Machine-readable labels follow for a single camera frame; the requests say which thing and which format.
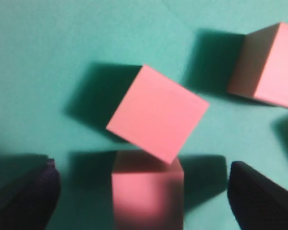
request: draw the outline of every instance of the pink block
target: pink block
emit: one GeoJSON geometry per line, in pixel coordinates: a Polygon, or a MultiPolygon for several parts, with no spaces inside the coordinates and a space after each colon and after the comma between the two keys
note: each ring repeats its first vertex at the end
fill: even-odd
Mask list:
{"type": "Polygon", "coordinates": [[[209,104],[143,66],[107,129],[171,164],[209,104]]]}
{"type": "Polygon", "coordinates": [[[246,35],[228,91],[288,108],[288,24],[246,35]]]}
{"type": "Polygon", "coordinates": [[[184,172],[144,151],[120,151],[112,171],[116,230],[183,230],[184,172]]]}

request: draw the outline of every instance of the green surface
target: green surface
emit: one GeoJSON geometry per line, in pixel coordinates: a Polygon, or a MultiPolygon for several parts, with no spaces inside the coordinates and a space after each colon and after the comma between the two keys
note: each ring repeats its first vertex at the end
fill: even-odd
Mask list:
{"type": "Polygon", "coordinates": [[[214,196],[222,156],[288,189],[288,110],[224,93],[239,34],[279,21],[288,0],[0,0],[0,154],[55,158],[63,191],[47,229],[113,229],[108,151],[134,147],[103,127],[143,63],[211,103],[180,153],[194,160],[186,230],[239,229],[214,196]]]}

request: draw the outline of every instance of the block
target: block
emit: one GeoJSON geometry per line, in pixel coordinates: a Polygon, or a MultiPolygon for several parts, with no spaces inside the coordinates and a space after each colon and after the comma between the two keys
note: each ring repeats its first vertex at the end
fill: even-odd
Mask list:
{"type": "Polygon", "coordinates": [[[116,230],[183,230],[184,172],[141,150],[120,151],[112,171],[116,230]]]}
{"type": "Polygon", "coordinates": [[[288,230],[288,191],[244,162],[231,165],[228,200],[242,230],[288,230]]]}
{"type": "Polygon", "coordinates": [[[144,65],[107,130],[171,164],[209,104],[144,65]]]}
{"type": "Polygon", "coordinates": [[[246,35],[228,92],[288,108],[288,24],[246,35]]]}

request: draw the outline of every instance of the dark object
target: dark object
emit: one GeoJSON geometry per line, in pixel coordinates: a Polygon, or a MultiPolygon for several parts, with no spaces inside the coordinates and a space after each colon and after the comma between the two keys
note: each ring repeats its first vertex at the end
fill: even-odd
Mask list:
{"type": "Polygon", "coordinates": [[[288,191],[249,165],[231,165],[228,200],[242,230],[288,230],[288,191]]]}
{"type": "Polygon", "coordinates": [[[44,230],[60,195],[60,176],[48,160],[37,177],[0,210],[0,230],[44,230]]]}

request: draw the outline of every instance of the blurry pink cube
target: blurry pink cube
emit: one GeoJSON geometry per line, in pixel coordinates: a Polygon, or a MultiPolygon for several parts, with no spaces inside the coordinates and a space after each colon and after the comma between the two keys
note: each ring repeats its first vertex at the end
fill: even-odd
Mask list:
{"type": "Polygon", "coordinates": [[[246,35],[228,91],[288,108],[288,24],[246,35]]]}
{"type": "Polygon", "coordinates": [[[171,164],[208,106],[208,102],[144,65],[107,130],[171,164]]]}
{"type": "Polygon", "coordinates": [[[116,230],[183,230],[184,172],[141,150],[120,151],[112,171],[116,230]]]}

